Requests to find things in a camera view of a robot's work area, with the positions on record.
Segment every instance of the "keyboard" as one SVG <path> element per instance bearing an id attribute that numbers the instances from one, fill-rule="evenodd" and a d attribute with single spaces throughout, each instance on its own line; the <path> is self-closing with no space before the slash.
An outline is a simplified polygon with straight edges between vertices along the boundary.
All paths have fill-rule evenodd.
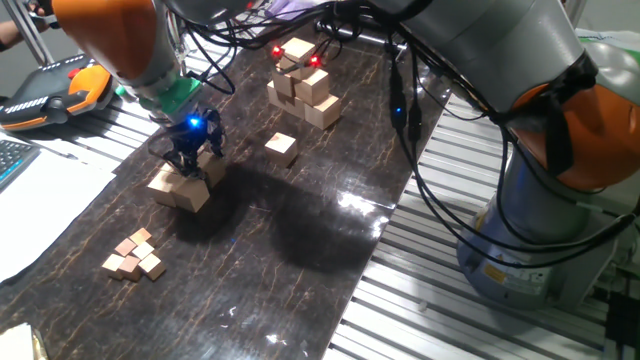
<path id="1" fill-rule="evenodd" d="M 0 140 L 0 192 L 40 154 L 40 149 L 13 141 Z"/>

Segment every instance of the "pile of small wooden cubes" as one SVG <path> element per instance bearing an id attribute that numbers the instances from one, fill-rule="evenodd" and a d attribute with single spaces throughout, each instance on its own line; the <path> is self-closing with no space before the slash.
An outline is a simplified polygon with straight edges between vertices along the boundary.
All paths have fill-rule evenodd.
<path id="1" fill-rule="evenodd" d="M 144 273 L 151 281 L 156 281 L 166 268 L 156 256 L 154 246 L 153 237 L 142 228 L 116 246 L 118 255 L 111 254 L 102 268 L 116 280 L 138 282 Z"/>

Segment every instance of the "orange device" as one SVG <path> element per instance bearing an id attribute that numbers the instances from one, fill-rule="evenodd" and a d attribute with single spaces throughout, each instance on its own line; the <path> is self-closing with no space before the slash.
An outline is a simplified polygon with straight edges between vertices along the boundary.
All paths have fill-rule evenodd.
<path id="1" fill-rule="evenodd" d="M 61 124 L 69 116 L 104 107 L 113 94 L 111 75 L 85 55 L 31 73 L 0 106 L 0 128 L 23 131 Z"/>

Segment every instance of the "wooden cube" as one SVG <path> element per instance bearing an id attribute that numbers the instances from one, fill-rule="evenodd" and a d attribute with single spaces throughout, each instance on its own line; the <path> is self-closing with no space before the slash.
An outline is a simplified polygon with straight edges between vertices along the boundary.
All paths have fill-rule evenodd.
<path id="1" fill-rule="evenodd" d="M 305 120 L 324 130 L 340 118 L 340 99 L 329 95 L 316 106 L 304 105 Z"/>
<path id="2" fill-rule="evenodd" d="M 198 157 L 198 166 L 207 175 L 207 186 L 213 188 L 216 186 L 226 174 L 226 164 L 209 152 L 204 152 Z"/>
<path id="3" fill-rule="evenodd" d="M 116 246 L 116 252 L 120 254 L 120 256 L 127 256 L 136 248 L 136 243 L 129 239 L 124 239 L 118 246 Z"/>
<path id="4" fill-rule="evenodd" d="M 317 70 L 305 80 L 296 80 L 293 84 L 296 96 L 305 104 L 315 106 L 329 97 L 329 74 Z"/>
<path id="5" fill-rule="evenodd" d="M 136 245 L 140 245 L 144 242 L 147 242 L 151 246 L 156 246 L 155 240 L 145 228 L 141 228 L 140 230 L 136 231 L 135 234 L 129 236 L 129 240 L 136 243 Z"/>
<path id="6" fill-rule="evenodd" d="M 138 280 L 140 280 L 140 276 L 142 276 L 138 264 L 140 264 L 140 259 L 135 256 L 129 255 L 124 258 L 124 261 L 122 262 L 122 264 L 120 264 L 118 271 L 125 279 L 137 282 Z"/>
<path id="7" fill-rule="evenodd" d="M 140 264 L 138 264 L 138 266 L 140 267 L 140 269 L 142 269 L 142 272 L 144 272 L 145 275 L 147 275 L 147 277 L 151 279 L 151 281 L 156 281 L 156 279 L 159 278 L 160 275 L 165 272 L 165 270 L 167 270 L 160 259 L 158 259 L 158 257 L 153 254 L 150 254 L 149 256 L 144 258 L 144 260 L 140 261 Z"/>
<path id="8" fill-rule="evenodd" d="M 204 180 L 184 179 L 184 182 L 171 190 L 176 206 L 197 213 L 209 200 L 209 189 Z"/>
<path id="9" fill-rule="evenodd" d="M 107 261 L 102 264 L 102 268 L 107 273 L 107 275 L 109 275 L 109 277 L 112 277 L 116 280 L 122 280 L 123 275 L 120 271 L 120 265 L 122 265 L 123 262 L 124 258 L 122 256 L 111 254 Z"/>
<path id="10" fill-rule="evenodd" d="M 133 256 L 137 257 L 138 259 L 144 260 L 147 256 L 154 253 L 154 251 L 155 249 L 153 248 L 153 246 L 149 245 L 149 243 L 147 242 L 143 242 L 142 244 L 138 245 L 135 249 L 133 249 L 131 253 L 133 254 Z"/>
<path id="11" fill-rule="evenodd" d="M 276 88 L 277 92 L 287 95 L 288 97 L 295 97 L 291 75 L 283 75 L 278 73 L 276 70 L 271 70 L 271 77 L 273 78 L 273 86 Z"/>
<path id="12" fill-rule="evenodd" d="M 160 170 L 178 175 L 178 172 L 176 171 L 176 169 L 174 169 L 173 166 L 171 166 L 171 165 L 169 165 L 167 163 L 162 164 L 162 167 L 160 168 Z"/>
<path id="13" fill-rule="evenodd" d="M 183 177 L 170 171 L 160 170 L 153 180 L 147 185 L 153 199 L 160 205 L 176 207 L 176 202 L 171 195 L 171 191 L 182 184 Z"/>
<path id="14" fill-rule="evenodd" d="M 282 49 L 284 50 L 284 55 L 279 65 L 282 69 L 287 69 L 295 64 L 304 63 L 309 60 L 311 55 L 313 55 L 315 45 L 298 38 L 293 38 L 282 45 Z M 313 67 L 305 67 L 290 72 L 289 75 L 294 79 L 304 80 L 311 76 L 315 70 Z"/>
<path id="15" fill-rule="evenodd" d="M 271 162 L 282 167 L 288 167 L 293 159 L 298 156 L 298 144 L 296 139 L 276 133 L 265 145 L 267 157 Z"/>
<path id="16" fill-rule="evenodd" d="M 284 111 L 304 119 L 304 102 L 297 97 L 289 97 L 276 91 L 273 81 L 267 84 L 269 102 Z"/>

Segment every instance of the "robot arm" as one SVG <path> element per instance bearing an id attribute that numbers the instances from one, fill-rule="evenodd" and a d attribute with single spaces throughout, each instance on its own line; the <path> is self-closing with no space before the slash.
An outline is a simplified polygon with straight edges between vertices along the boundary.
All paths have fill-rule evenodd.
<path id="1" fill-rule="evenodd" d="M 195 171 L 187 166 L 197 151 L 192 147 L 207 138 L 221 140 L 205 133 L 209 126 L 188 126 L 188 119 L 200 119 L 207 109 L 200 105 L 202 84 L 180 74 L 167 39 L 167 8 L 187 21 L 206 25 L 235 16 L 248 4 L 247 0 L 52 1 L 62 29 L 140 97 L 156 121 L 173 130 L 174 147 L 181 150 L 165 154 L 165 159 L 185 175 Z M 362 2 L 336 3 L 334 13 L 337 4 L 361 6 Z M 558 1 L 374 0 L 372 4 L 367 6 L 388 14 L 387 21 L 401 16 L 406 35 L 432 51 L 442 68 L 452 70 L 444 75 L 458 79 L 451 84 L 454 91 L 479 103 L 494 122 L 510 127 L 564 184 L 581 190 L 601 188 L 640 168 L 640 131 L 635 125 L 640 96 L 630 90 L 640 83 L 638 67 L 633 68 L 637 63 L 616 53 L 627 68 L 617 69 L 615 75 L 599 73 L 592 58 L 610 59 L 612 50 L 592 46 L 590 57 Z M 439 69 L 432 66 L 432 71 Z M 213 118 L 219 119 L 217 113 Z"/>

